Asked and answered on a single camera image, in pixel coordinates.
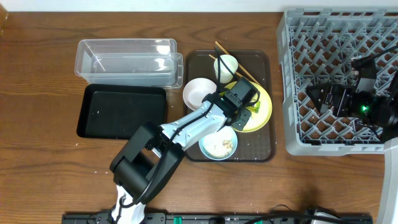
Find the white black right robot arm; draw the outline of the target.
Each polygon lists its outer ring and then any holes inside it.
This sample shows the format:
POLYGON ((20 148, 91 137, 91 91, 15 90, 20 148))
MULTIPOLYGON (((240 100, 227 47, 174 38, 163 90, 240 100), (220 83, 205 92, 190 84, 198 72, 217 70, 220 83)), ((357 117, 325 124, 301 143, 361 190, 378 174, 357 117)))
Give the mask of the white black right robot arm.
POLYGON ((376 222, 397 223, 397 84, 390 85, 389 96, 331 83, 307 87, 305 92, 321 113, 332 107, 336 117, 358 118, 363 126, 382 128, 385 168, 376 222))

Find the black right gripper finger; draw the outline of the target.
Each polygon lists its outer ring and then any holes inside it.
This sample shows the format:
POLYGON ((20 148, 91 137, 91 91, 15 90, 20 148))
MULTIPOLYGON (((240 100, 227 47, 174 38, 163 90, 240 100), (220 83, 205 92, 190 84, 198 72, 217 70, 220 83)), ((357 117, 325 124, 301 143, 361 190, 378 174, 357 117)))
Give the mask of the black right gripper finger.
POLYGON ((320 93, 307 93, 318 112, 322 113, 323 95, 320 93))
POLYGON ((329 87, 330 87, 330 83, 320 83, 317 85, 306 87, 305 92, 307 95, 310 95, 310 94, 316 95, 316 94, 327 93, 329 87))

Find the green snack wrapper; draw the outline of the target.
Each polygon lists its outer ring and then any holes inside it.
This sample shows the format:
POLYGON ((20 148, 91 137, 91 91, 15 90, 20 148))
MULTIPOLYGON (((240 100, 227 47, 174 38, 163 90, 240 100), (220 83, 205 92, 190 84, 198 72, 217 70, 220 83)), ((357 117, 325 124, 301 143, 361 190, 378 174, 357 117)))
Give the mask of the green snack wrapper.
POLYGON ((257 102, 255 105, 248 106, 247 109, 252 113, 258 113, 261 105, 260 102, 257 102))

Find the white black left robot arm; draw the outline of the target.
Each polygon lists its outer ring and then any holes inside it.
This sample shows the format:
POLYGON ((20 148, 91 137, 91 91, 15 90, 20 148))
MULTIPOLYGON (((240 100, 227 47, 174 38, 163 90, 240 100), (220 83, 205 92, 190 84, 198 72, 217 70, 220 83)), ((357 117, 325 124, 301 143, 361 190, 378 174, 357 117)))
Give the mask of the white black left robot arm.
POLYGON ((143 221, 146 204, 165 187, 185 151, 225 126, 244 127, 248 107, 257 103, 260 95, 254 87, 234 86, 205 96, 199 109, 177 121, 140 126, 109 167, 118 191, 112 222, 143 221))

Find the light blue bowl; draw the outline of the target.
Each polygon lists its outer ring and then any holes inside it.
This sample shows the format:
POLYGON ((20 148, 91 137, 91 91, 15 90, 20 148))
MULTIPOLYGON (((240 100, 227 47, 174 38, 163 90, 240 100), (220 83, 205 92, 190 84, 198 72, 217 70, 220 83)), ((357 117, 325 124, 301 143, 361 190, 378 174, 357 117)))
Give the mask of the light blue bowl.
POLYGON ((218 132, 199 140, 201 152, 209 159, 222 161, 231 157, 238 146, 238 137, 233 128, 225 126, 218 132))

